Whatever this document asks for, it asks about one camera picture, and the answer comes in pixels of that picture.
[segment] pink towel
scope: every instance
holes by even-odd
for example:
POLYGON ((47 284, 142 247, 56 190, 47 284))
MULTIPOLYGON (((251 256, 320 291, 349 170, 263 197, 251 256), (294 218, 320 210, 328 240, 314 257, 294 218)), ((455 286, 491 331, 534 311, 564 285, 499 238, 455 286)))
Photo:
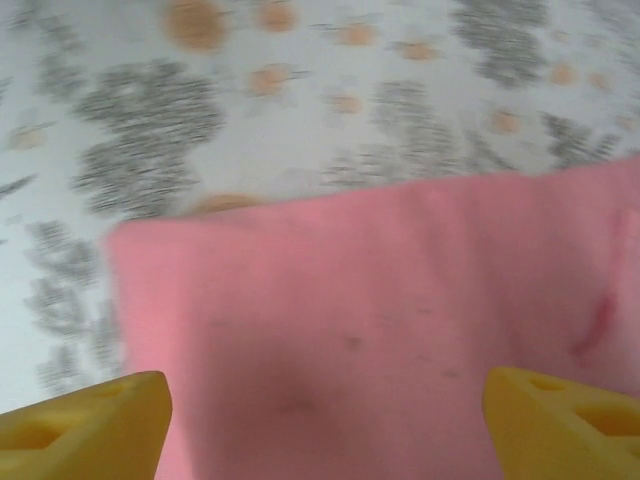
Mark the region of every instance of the pink towel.
POLYGON ((630 160, 122 225, 129 366, 174 397, 158 478, 501 478, 491 367, 640 391, 639 185, 630 160))

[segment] pink cloth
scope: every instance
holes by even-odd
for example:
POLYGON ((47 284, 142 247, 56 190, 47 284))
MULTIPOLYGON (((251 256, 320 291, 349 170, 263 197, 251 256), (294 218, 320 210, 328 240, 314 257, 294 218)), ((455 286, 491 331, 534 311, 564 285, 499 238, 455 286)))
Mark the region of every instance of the pink cloth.
POLYGON ((158 478, 501 478, 513 365, 640 391, 640 161, 127 223, 133 370, 166 373, 158 478))

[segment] yellow plastic piece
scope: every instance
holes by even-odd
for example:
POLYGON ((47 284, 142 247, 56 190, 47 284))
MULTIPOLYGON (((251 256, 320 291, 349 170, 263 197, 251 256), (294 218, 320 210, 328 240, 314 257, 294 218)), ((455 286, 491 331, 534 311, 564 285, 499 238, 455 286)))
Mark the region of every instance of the yellow plastic piece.
POLYGON ((505 480, 640 479, 640 402, 517 368, 496 368, 483 410, 505 480))
POLYGON ((153 480, 171 419, 160 372, 0 415, 0 480, 153 480))

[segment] pink fabric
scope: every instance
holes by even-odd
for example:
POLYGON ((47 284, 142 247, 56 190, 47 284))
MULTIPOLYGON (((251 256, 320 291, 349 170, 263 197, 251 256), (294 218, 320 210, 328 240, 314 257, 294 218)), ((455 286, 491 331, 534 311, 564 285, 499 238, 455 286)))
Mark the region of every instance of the pink fabric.
POLYGON ((640 161, 424 181, 109 238, 158 478, 501 478, 489 368, 640 390, 640 161))

